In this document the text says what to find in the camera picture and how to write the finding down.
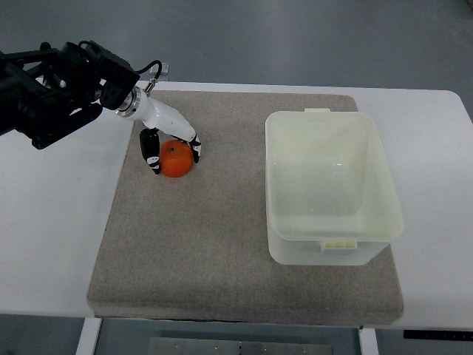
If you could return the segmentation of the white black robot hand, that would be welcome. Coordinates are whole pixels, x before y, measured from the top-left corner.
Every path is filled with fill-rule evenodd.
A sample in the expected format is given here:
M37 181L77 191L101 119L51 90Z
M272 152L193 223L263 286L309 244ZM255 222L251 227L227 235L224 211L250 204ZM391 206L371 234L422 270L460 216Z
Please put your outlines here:
M200 139L195 129L176 109L144 95L132 102L129 119L140 121L145 126L139 134L141 154L156 175L161 173L159 132L185 142L192 151L194 162L199 162L202 148Z

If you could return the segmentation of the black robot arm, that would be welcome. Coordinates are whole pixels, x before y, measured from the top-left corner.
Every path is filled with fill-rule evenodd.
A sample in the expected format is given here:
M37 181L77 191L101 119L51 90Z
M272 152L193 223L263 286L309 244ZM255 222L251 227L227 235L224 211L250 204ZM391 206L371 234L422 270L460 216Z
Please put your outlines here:
M44 149L118 109L140 73L94 41L1 54L1 133Z

